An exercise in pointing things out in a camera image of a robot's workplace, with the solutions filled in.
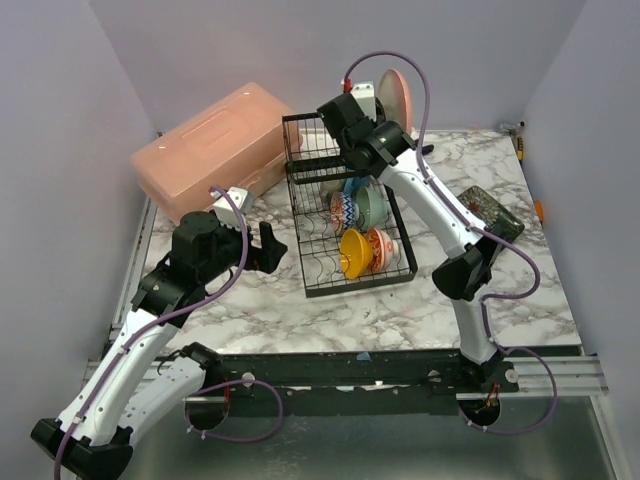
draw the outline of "patterned bowl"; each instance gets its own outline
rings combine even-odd
[[[336,235],[353,227],[359,214],[358,205],[353,201],[353,198],[342,192],[333,192],[329,211],[331,212],[331,226]]]
[[[398,242],[392,240],[384,230],[379,228],[371,228],[365,235],[367,242],[373,250],[373,260],[371,261],[371,273],[378,273],[385,270],[391,260],[400,254]]]

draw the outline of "orange plastic container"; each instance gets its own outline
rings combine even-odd
[[[284,178],[282,117],[292,113],[248,83],[136,152],[138,183],[176,224],[211,206],[212,185],[258,197]]]

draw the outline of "dish rack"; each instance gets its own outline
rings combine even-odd
[[[340,148],[324,127],[318,113],[282,117],[287,155],[286,173],[291,211],[296,228],[304,291],[307,298],[334,295],[413,280],[418,271],[416,258],[393,190],[371,178],[370,187],[389,203],[391,214],[384,230],[400,246],[400,255],[384,271],[369,269],[348,280],[340,268],[340,235],[331,226],[329,205],[322,201],[320,183],[364,176],[350,171],[340,156]]]

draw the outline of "orange object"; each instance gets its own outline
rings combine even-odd
[[[138,183],[176,224],[211,206],[212,185],[258,197],[284,178],[282,117],[292,113],[248,83],[136,152]]]
[[[536,207],[536,213],[538,214],[538,218],[540,219],[540,223],[544,222],[544,210],[542,209],[542,203],[540,203],[538,200],[536,200],[535,202],[533,202],[533,204]]]
[[[353,228],[344,232],[340,241],[340,266],[344,276],[354,280],[362,275],[373,260],[373,250],[360,232]]]

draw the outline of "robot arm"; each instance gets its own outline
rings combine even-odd
[[[475,370],[486,376],[499,360],[496,346],[483,327],[480,299],[491,278],[499,245],[467,228],[451,206],[478,228],[484,222],[468,212],[426,167],[416,165],[415,143],[395,122],[378,126],[367,117],[351,93],[344,93],[318,109],[329,134],[340,146],[346,166],[379,178],[416,211],[431,228],[448,259],[433,272],[438,289],[453,303],[460,330],[460,350]],[[443,201],[434,184],[449,202]]]
[[[241,211],[250,208],[246,191],[231,189],[229,198]],[[81,478],[118,478],[131,458],[133,445],[151,425],[182,398],[199,390],[205,377],[214,383],[224,381],[221,373],[216,375],[219,362],[215,353],[183,349],[182,358],[170,371],[133,396],[151,362],[182,328],[189,313],[151,327],[132,345],[130,341],[161,316],[204,300],[206,285],[238,265],[243,240],[231,210],[223,198],[214,204],[213,212],[182,217],[173,232],[171,251],[141,280],[132,311],[91,380],[58,418],[40,420],[31,432],[31,438],[51,457],[56,456],[66,435],[62,464]],[[266,222],[260,223],[260,237],[262,248],[257,248],[248,234],[245,269],[272,273],[287,247],[275,239]],[[102,379],[120,356],[115,368]],[[83,418],[76,418],[99,381],[104,383],[89,409]]]

